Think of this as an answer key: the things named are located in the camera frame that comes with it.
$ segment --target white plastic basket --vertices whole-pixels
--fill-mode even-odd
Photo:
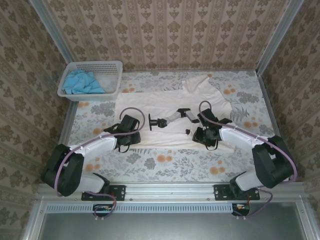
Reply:
[[[104,89],[105,93],[93,94],[66,94],[62,87],[65,83],[66,76],[75,70],[93,72],[95,79]],[[116,100],[122,76],[123,65],[121,61],[75,61],[70,62],[61,77],[58,96],[66,97],[71,101],[103,101]]]

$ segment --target blue towel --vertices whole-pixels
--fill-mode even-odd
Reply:
[[[62,87],[66,94],[104,94],[93,72],[75,70],[70,72]]]

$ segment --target floral patterned surface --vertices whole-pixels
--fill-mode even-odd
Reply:
[[[208,74],[210,84],[231,103],[232,121],[255,134],[274,134],[254,71],[124,72],[120,91],[130,94],[178,90],[182,80],[201,74]],[[114,110],[115,101],[79,102],[68,144],[84,142],[111,126]],[[130,149],[126,153],[114,150],[84,166],[86,172],[99,173],[113,182],[220,182],[252,168],[252,154],[239,148],[225,154],[191,149]]]

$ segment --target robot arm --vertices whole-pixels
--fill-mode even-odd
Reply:
[[[83,166],[91,159],[101,155],[106,151],[119,149],[121,146],[137,144],[141,141],[140,133],[136,132],[130,135],[119,135],[120,133],[131,133],[139,127],[140,122],[125,115],[121,123],[115,124],[104,130],[99,135],[100,139],[91,139],[87,142],[72,146],[59,144],[53,150],[46,167],[41,174],[41,180],[50,187],[55,187],[55,180],[58,168],[62,164],[63,159],[72,150],[75,150],[65,162],[58,179],[58,192],[67,197],[74,192],[93,192],[101,191],[108,193],[110,182],[103,176],[94,173],[83,173]],[[118,134],[117,136],[108,136],[110,134]]]
[[[265,143],[268,142],[278,147],[292,159],[281,137],[260,136],[258,139],[258,137],[253,137],[253,134],[250,136],[229,119],[224,118],[218,121],[209,108],[198,114],[198,117],[204,127],[198,127],[194,133],[195,142],[214,146],[218,141],[226,141],[249,154],[252,153],[255,169],[243,172],[230,181],[230,190],[236,199],[246,195],[246,191],[252,188],[265,186],[271,189],[294,174],[291,163],[280,152]]]

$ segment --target metal bracket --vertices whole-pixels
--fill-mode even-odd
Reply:
[[[231,193],[230,190],[230,184],[217,184],[217,185],[213,185],[213,189],[214,189],[214,198],[216,201],[226,201],[226,200],[235,200],[235,201],[239,201],[239,200],[248,200],[248,196],[243,196],[240,198],[235,198],[234,195]],[[247,191],[250,200],[260,200],[260,195],[259,195],[259,191],[252,188],[250,190]]]
[[[126,185],[110,185],[108,194],[115,197],[117,201],[124,201],[126,196]],[[83,192],[81,195],[82,201],[108,201],[107,196],[95,196],[89,193]]]

